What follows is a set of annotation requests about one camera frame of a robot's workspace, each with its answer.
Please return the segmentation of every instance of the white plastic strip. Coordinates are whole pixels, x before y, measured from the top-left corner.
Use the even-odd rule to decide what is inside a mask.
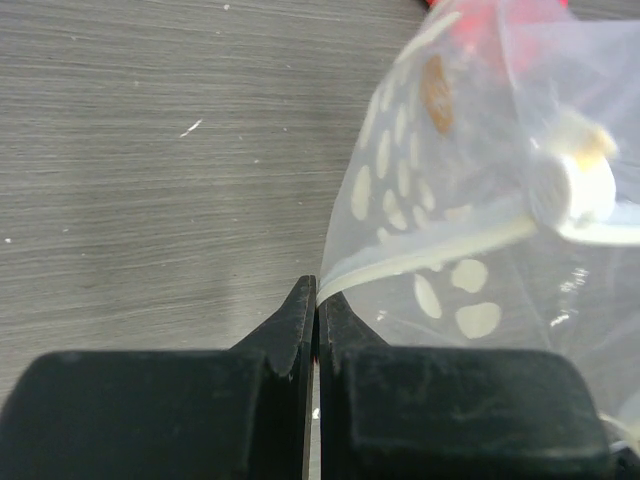
[[[426,231],[393,237],[346,258],[322,278],[317,303],[374,280],[496,250],[536,231],[521,197],[502,199],[463,220],[434,222]]]

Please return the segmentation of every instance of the gray wood surface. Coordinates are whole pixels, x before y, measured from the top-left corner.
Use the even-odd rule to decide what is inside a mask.
[[[2,0],[0,401],[49,350],[229,347],[317,273],[369,96],[422,13]]]

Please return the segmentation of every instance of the plastic bag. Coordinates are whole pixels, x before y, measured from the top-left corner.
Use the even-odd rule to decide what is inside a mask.
[[[440,0],[372,96],[318,302],[392,344],[559,352],[637,449],[639,40],[557,0]]]

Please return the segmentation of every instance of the brown spot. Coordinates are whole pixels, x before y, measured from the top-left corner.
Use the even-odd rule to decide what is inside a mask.
[[[440,55],[431,57],[422,68],[420,100],[429,112],[436,130],[446,135],[453,125],[453,105]]]

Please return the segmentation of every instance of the white dot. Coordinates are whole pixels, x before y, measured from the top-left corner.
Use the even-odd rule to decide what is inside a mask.
[[[362,124],[362,129],[360,130],[360,140],[358,141],[358,145],[360,146],[360,148],[366,147],[369,143],[369,139],[371,138],[371,130],[376,119],[376,115],[378,114],[379,106],[380,89],[374,92],[373,96],[371,97],[371,101],[369,102],[367,116],[365,117],[364,123]]]
[[[395,93],[396,88],[396,79],[393,75],[389,76],[389,80],[387,80],[387,84],[384,87],[382,92],[382,98],[380,99],[380,110],[386,112],[389,110],[391,106],[391,102],[393,101],[393,94]]]
[[[420,140],[417,132],[413,132],[409,139],[409,164],[415,170],[420,168]]]
[[[391,238],[391,234],[384,227],[378,228],[378,230],[376,230],[376,235],[380,243],[383,245],[387,242],[387,240],[389,240],[389,238]]]
[[[398,193],[401,197],[407,197],[411,191],[411,172],[406,160],[398,162]]]
[[[424,205],[424,208],[428,211],[432,211],[436,208],[436,199],[433,197],[431,187],[422,178],[418,180],[418,190],[420,191],[420,201],[422,202],[422,205]]]
[[[378,155],[376,156],[376,174],[378,178],[384,178],[389,169],[389,159],[391,157],[391,132],[385,130],[380,137],[378,144]]]
[[[478,260],[462,260],[451,272],[451,285],[466,290],[469,293],[478,293],[487,282],[489,271],[484,263]]]
[[[473,207],[471,205],[463,205],[462,207],[447,208],[444,211],[444,218],[447,220],[462,220],[471,213]]]
[[[396,141],[396,145],[400,145],[402,143],[402,139],[404,138],[404,132],[407,129],[407,107],[402,104],[398,109],[398,115],[396,115],[396,127],[393,131],[393,137]]]
[[[393,225],[398,230],[406,230],[407,229],[407,220],[404,218],[404,215],[400,211],[400,207],[398,206],[398,200],[396,199],[396,195],[392,190],[387,190],[382,199],[382,209],[384,213],[387,214],[387,218],[389,219],[389,223]]]
[[[409,121],[415,121],[420,108],[420,86],[416,83],[409,92]]]
[[[420,230],[429,228],[429,216],[420,205],[413,206],[413,219]]]
[[[440,307],[436,292],[433,291],[429,280],[422,275],[415,275],[413,280],[413,293],[424,313],[431,318],[442,317],[442,307]]]
[[[462,307],[456,312],[460,331],[469,339],[482,338],[493,332],[502,317],[502,310],[495,303],[479,303]]]
[[[358,220],[364,220],[369,214],[369,197],[371,196],[371,173],[369,165],[364,165],[353,184],[351,192],[351,213]]]

